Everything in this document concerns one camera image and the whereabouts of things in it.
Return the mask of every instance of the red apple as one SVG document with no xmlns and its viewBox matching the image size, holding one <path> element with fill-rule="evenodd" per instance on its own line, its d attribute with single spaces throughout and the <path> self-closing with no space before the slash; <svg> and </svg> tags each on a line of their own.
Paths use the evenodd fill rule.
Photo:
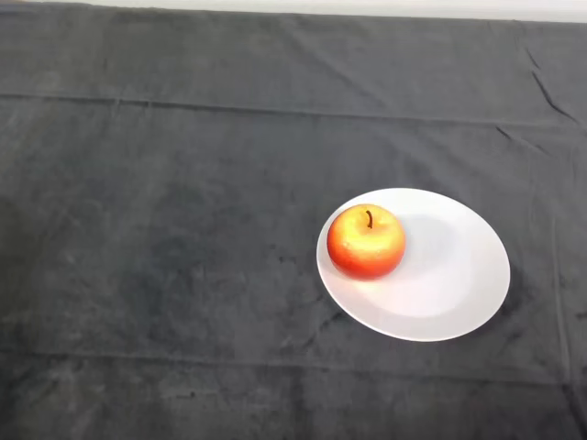
<svg viewBox="0 0 587 440">
<path fill-rule="evenodd" d="M 358 204 L 340 214 L 328 229 L 328 255 L 352 278 L 372 280 L 402 260 L 405 233 L 400 221 L 380 206 Z"/>
</svg>

